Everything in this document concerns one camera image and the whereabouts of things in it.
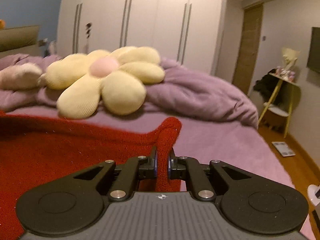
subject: wardrobe handle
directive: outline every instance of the wardrobe handle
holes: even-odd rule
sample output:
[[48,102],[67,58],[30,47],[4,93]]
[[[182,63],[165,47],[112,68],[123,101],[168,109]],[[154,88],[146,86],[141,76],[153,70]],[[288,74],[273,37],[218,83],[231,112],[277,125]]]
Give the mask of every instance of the wardrobe handle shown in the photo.
[[190,18],[191,18],[191,10],[192,10],[192,4],[190,4],[189,7],[189,15],[188,15],[188,23],[187,23],[187,30],[186,30],[186,38],[184,41],[184,47],[183,47],[183,53],[182,53],[182,60],[181,60],[181,64],[183,65],[184,62],[184,56],[186,53],[186,47],[187,47],[187,40],[188,40],[188,33],[189,33],[189,25],[190,25]]
[[131,5],[132,0],[129,2],[129,8],[128,8],[128,17],[127,17],[127,26],[125,28],[125,36],[124,36],[124,46],[127,46],[127,38],[128,38],[128,30],[129,30],[129,20],[130,20],[130,13],[131,13]]
[[124,20],[125,20],[125,13],[127,11],[127,4],[128,0],[125,0],[124,2],[124,9],[123,9],[123,16],[122,16],[122,26],[121,26],[121,34],[120,34],[120,47],[122,47],[122,39],[123,39],[123,31],[124,31]]
[[187,12],[187,4],[185,3],[184,12],[183,12],[183,18],[182,18],[182,26],[181,26],[181,34],[180,34],[177,61],[179,61],[179,58],[180,58],[180,51],[181,51],[181,44],[182,44],[182,38],[183,38],[184,22],[185,22],[185,19],[186,19],[186,12]]
[[73,25],[72,54],[74,54],[75,51],[76,51],[76,30],[77,30],[78,12],[79,12],[79,4],[77,4],[77,6],[76,6],[75,22],[74,22],[74,25]]
[[80,29],[81,12],[82,12],[82,3],[79,6],[78,28],[77,28],[77,38],[76,38],[76,53],[79,52],[79,29]]

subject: black wall-mounted screen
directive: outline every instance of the black wall-mounted screen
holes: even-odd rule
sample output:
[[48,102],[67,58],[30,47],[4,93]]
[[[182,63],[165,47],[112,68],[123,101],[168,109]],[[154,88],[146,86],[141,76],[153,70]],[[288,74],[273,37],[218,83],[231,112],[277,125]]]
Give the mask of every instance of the black wall-mounted screen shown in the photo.
[[320,28],[313,27],[308,59],[308,68],[320,73]]

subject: gray gripper base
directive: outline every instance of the gray gripper base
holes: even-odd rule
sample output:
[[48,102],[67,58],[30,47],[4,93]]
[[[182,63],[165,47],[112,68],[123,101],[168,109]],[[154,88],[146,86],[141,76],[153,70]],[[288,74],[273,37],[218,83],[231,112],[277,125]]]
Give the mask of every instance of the gray gripper base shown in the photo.
[[66,237],[25,233],[22,240],[306,240],[298,232],[257,236],[226,222],[216,206],[193,199],[189,192],[136,192],[126,202],[112,203],[90,228]]

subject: red fabric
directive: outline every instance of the red fabric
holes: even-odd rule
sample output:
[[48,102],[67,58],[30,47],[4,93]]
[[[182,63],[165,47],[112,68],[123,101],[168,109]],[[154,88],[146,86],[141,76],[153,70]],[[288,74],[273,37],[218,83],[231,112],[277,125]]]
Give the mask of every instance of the red fabric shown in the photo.
[[107,159],[125,163],[158,148],[157,191],[179,191],[180,181],[167,177],[167,156],[181,123],[166,119],[148,134],[134,134],[68,120],[0,113],[0,239],[23,233],[15,214],[20,195]]

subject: white wardrobe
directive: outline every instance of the white wardrobe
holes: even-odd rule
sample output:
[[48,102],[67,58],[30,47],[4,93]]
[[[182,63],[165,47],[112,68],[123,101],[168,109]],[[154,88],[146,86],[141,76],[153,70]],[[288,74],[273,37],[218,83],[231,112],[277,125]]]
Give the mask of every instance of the white wardrobe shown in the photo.
[[[62,0],[58,53],[151,46],[190,69],[214,73],[226,0]],[[87,40],[86,25],[92,23]]]

